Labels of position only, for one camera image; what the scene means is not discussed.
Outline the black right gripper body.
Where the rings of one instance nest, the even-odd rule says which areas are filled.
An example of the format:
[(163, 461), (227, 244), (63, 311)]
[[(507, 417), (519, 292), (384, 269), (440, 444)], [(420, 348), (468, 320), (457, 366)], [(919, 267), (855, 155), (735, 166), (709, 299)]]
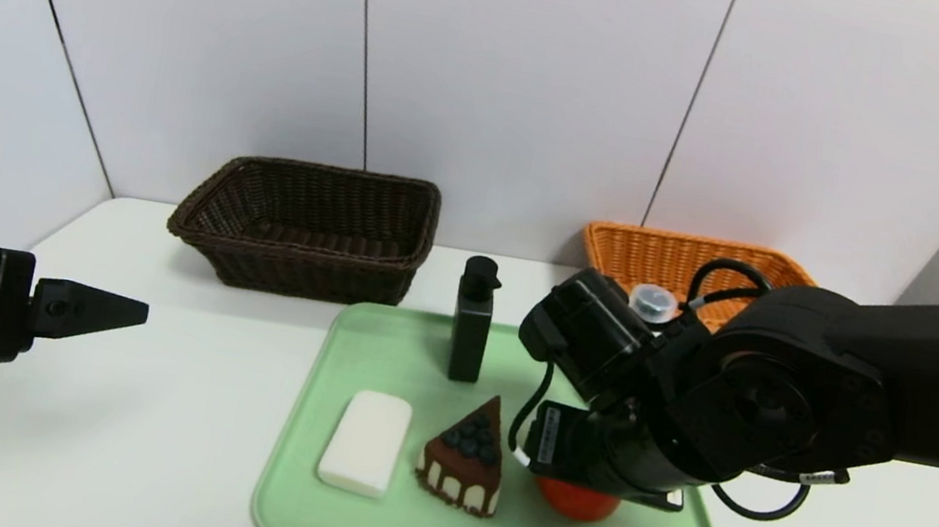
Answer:
[(562, 483), (632, 493), (610, 443), (607, 420), (596, 413), (546, 401), (538, 406), (527, 435), (528, 470)]

